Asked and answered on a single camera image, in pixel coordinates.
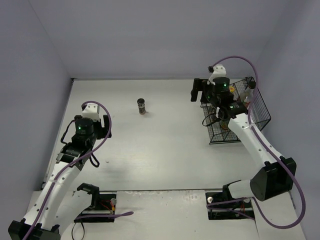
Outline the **tall clear red-label bottle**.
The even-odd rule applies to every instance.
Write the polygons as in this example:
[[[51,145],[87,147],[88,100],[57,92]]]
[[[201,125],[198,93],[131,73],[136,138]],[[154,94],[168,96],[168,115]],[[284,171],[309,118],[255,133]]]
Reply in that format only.
[[[245,99],[244,99],[244,102],[249,105],[250,102],[252,101],[253,99],[253,96],[254,96],[254,91],[255,91],[255,88],[256,88],[256,82],[255,81],[250,81],[248,83],[248,86],[247,88],[245,89]]]

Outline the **sauce bottle yellow cap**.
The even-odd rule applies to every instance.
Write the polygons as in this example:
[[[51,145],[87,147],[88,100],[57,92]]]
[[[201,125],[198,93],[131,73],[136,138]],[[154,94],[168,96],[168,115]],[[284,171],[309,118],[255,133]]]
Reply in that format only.
[[[235,88],[233,86],[230,86],[229,91],[233,94],[235,92]]]

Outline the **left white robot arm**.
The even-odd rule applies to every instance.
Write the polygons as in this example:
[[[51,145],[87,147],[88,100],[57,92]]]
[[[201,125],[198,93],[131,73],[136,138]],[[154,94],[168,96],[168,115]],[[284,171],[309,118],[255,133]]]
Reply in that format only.
[[[13,240],[59,240],[66,228],[84,210],[94,210],[100,204],[99,187],[82,183],[68,204],[62,201],[70,185],[90,162],[95,168],[100,162],[94,155],[98,149],[96,141],[106,139],[111,134],[111,118],[105,114],[99,119],[93,116],[77,115],[75,134],[65,143],[54,165],[51,177],[47,181],[33,207],[21,221],[12,221],[8,233]]]

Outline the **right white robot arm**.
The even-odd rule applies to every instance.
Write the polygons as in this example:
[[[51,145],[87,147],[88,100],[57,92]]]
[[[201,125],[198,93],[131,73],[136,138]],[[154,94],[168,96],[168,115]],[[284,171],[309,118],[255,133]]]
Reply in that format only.
[[[213,81],[196,78],[190,93],[192,102],[197,100],[199,92],[202,92],[201,102],[211,105],[214,121],[228,123],[228,129],[242,142],[257,165],[257,173],[251,179],[238,180],[223,187],[222,202],[233,206],[240,198],[246,197],[263,202],[289,192],[294,185],[296,162],[271,150],[248,108],[230,91],[230,79],[223,76]]]

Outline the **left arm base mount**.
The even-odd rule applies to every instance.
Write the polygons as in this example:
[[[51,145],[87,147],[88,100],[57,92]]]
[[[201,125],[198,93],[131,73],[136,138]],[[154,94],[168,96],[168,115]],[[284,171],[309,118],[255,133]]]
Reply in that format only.
[[[113,215],[116,211],[117,194],[115,192],[101,192],[98,186],[82,183],[76,192],[86,192],[90,196],[90,205],[85,208],[78,217],[90,215],[86,218],[75,219],[75,223],[113,223],[112,217],[100,215]]]

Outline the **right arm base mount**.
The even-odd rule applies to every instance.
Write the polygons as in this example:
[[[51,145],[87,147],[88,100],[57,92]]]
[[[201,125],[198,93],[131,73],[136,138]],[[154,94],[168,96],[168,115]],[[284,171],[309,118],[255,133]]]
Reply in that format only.
[[[226,184],[219,191],[206,191],[207,216],[210,221],[255,220],[251,200],[233,198]]]

